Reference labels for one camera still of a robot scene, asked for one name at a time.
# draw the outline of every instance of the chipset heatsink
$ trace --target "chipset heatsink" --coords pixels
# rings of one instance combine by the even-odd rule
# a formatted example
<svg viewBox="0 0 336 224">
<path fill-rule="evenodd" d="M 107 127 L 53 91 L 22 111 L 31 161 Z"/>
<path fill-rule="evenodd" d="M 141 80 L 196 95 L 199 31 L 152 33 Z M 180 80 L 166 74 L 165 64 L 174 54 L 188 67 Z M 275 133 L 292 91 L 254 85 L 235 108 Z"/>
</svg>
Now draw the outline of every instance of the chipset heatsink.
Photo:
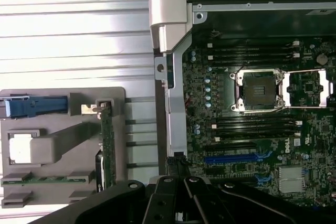
<svg viewBox="0 0 336 224">
<path fill-rule="evenodd" d="M 302 167 L 279 167 L 279 191 L 296 193 L 304 191 L 304 170 Z"/>
<path fill-rule="evenodd" d="M 231 73 L 235 80 L 235 100 L 231 109 L 236 112 L 271 112 L 284 106 L 279 69 L 247 69 Z"/>
</svg>

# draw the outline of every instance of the motherboard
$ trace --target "motherboard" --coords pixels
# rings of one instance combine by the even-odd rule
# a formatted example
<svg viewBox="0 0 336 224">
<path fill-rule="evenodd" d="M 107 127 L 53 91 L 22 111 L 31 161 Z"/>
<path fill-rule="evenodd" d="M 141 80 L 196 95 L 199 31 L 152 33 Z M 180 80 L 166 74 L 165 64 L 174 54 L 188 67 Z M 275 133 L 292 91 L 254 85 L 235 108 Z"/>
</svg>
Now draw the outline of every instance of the motherboard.
<svg viewBox="0 0 336 224">
<path fill-rule="evenodd" d="M 334 205 L 336 39 L 212 37 L 183 55 L 191 173 Z"/>
</svg>

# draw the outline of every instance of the green circuit board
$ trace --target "green circuit board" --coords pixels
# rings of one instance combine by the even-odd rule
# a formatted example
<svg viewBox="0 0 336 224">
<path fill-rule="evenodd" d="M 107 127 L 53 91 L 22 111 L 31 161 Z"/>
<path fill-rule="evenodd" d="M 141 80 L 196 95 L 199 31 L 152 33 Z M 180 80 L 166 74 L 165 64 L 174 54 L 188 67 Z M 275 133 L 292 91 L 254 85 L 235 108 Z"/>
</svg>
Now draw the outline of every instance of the green circuit board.
<svg viewBox="0 0 336 224">
<path fill-rule="evenodd" d="M 335 98 L 320 106 L 318 70 L 325 70 L 328 81 L 335 80 L 335 51 L 336 40 L 330 37 L 214 39 L 191 45 L 183 55 L 191 173 L 212 183 L 246 183 L 300 206 L 334 205 Z M 230 74 L 246 69 L 256 72 L 244 75 L 238 95 Z M 258 73 L 261 69 L 270 72 Z M 265 90 L 274 86 L 272 69 L 295 71 L 287 89 L 291 107 L 258 112 L 272 108 L 272 100 L 261 104 Z M 232 110 L 240 95 L 245 107 L 256 112 Z"/>
</svg>

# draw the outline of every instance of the heatsink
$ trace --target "heatsink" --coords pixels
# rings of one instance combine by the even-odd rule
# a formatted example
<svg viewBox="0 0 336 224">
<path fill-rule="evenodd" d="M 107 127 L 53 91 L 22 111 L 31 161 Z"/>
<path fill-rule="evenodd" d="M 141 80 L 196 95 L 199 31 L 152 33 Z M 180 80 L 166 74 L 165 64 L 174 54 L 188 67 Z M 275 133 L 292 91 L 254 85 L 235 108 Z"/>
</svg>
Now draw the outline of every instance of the heatsink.
<svg viewBox="0 0 336 224">
<path fill-rule="evenodd" d="M 302 167 L 279 167 L 279 191 L 297 193 L 304 191 L 304 170 Z"/>
</svg>

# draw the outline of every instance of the cpu socket cover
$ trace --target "cpu socket cover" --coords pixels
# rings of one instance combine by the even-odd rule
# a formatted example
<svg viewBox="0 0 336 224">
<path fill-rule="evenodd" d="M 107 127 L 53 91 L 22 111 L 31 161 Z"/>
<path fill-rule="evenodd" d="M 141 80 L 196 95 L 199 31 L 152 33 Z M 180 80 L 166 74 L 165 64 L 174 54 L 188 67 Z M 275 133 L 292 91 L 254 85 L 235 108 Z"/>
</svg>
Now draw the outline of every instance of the cpu socket cover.
<svg viewBox="0 0 336 224">
<path fill-rule="evenodd" d="M 279 69 L 246 69 L 231 73 L 235 80 L 236 112 L 263 113 L 281 109 L 285 103 L 282 96 L 284 73 Z"/>
</svg>

